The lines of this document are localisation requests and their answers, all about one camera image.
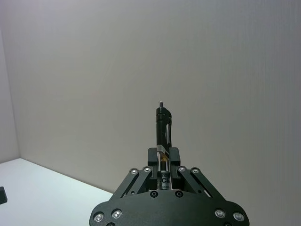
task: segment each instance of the white wall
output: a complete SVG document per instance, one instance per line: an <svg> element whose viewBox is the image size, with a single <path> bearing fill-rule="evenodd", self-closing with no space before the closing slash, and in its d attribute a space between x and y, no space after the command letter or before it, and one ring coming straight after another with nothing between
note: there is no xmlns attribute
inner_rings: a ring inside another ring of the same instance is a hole
<svg viewBox="0 0 301 226"><path fill-rule="evenodd" d="M0 163L16 158L20 153L0 30Z"/></svg>
<svg viewBox="0 0 301 226"><path fill-rule="evenodd" d="M173 114L251 225L300 224L299 0L2 0L21 156L108 191Z"/></svg>

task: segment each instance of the black object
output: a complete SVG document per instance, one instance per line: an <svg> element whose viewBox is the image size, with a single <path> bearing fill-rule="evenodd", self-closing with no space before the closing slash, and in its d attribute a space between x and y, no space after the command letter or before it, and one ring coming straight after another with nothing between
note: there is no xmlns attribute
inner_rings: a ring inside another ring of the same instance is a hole
<svg viewBox="0 0 301 226"><path fill-rule="evenodd" d="M129 171L110 200L93 209L90 226L249 226L245 211L225 200L199 168L181 166L178 148L171 147L171 114L162 102L159 108L157 148L149 148L148 166ZM163 171L159 145L167 148ZM171 188L160 185L164 173Z"/></svg>
<svg viewBox="0 0 301 226"><path fill-rule="evenodd" d="M8 202L8 198L5 194L4 187L0 187L0 204Z"/></svg>

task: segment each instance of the gray wall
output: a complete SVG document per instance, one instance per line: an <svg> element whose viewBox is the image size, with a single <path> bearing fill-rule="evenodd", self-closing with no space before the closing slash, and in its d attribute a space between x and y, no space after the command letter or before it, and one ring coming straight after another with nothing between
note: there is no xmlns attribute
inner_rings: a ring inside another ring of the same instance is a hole
<svg viewBox="0 0 301 226"><path fill-rule="evenodd" d="M114 191L173 114L251 225L300 225L299 0L2 0L23 158Z"/></svg>
<svg viewBox="0 0 301 226"><path fill-rule="evenodd" d="M0 163L19 157L20 153L0 30Z"/></svg>

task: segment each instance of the black metal plate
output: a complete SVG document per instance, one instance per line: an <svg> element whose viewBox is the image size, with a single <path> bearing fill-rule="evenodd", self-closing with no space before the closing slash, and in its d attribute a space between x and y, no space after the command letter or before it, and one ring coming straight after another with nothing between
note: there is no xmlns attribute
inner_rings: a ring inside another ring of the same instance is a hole
<svg viewBox="0 0 301 226"><path fill-rule="evenodd" d="M0 187L0 204L6 203L8 201L8 198L5 194L4 187Z"/></svg>
<svg viewBox="0 0 301 226"><path fill-rule="evenodd" d="M197 194L183 192L183 197L175 195L176 191L158 190L158 196L153 198L150 192L126 196L103 202L97 205L91 214L91 226L107 226L113 222L115 226L249 226L249 219L244 210L236 203L203 197ZM120 209L122 215L114 219L111 215L115 209ZM215 215L216 209L226 213L225 218ZM94 216L104 213L101 222L95 222ZM243 222L233 218L234 212L244 215Z"/></svg>

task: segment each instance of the white table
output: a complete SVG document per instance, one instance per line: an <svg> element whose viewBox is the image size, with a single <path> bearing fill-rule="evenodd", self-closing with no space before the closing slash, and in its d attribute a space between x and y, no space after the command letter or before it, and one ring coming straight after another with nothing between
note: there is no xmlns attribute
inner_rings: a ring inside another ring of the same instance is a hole
<svg viewBox="0 0 301 226"><path fill-rule="evenodd" d="M111 193L23 159L0 164L0 226L88 226L93 208Z"/></svg>

